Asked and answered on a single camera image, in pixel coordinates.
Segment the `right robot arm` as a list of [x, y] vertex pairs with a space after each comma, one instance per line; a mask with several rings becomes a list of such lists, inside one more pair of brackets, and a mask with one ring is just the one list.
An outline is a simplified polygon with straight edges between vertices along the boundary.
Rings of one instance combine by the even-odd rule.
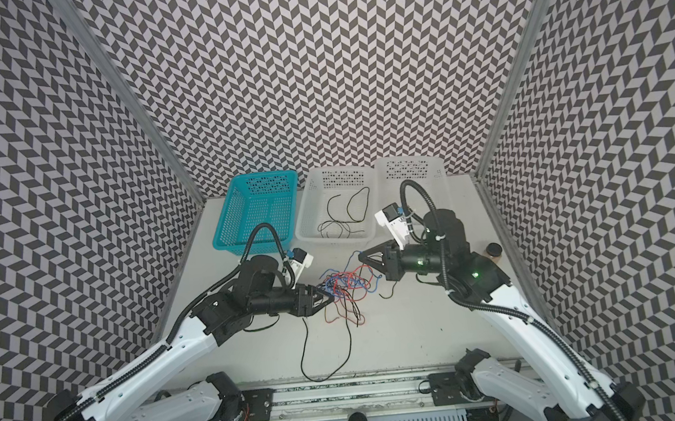
[[399, 185], [400, 199], [375, 220], [390, 240], [360, 262], [398, 281], [408, 272], [436, 277], [456, 306], [481, 316], [507, 338], [537, 379], [504, 366], [483, 350], [455, 365], [466, 399], [497, 399], [533, 421], [639, 421], [645, 398], [633, 383], [615, 381], [587, 362], [529, 305], [490, 257], [471, 250], [453, 210], [440, 209], [417, 181]]

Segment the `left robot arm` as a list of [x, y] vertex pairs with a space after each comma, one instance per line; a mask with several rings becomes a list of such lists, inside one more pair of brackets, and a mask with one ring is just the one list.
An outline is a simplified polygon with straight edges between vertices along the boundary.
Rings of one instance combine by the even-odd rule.
[[214, 373], [194, 391], [162, 400], [145, 417], [143, 403], [191, 363], [251, 324], [254, 317], [315, 316], [333, 302], [322, 288], [299, 282], [304, 265], [278, 247], [278, 259], [243, 252], [237, 266], [206, 288], [176, 317], [166, 337], [80, 395], [50, 400], [46, 421], [208, 421], [228, 409], [232, 394]]

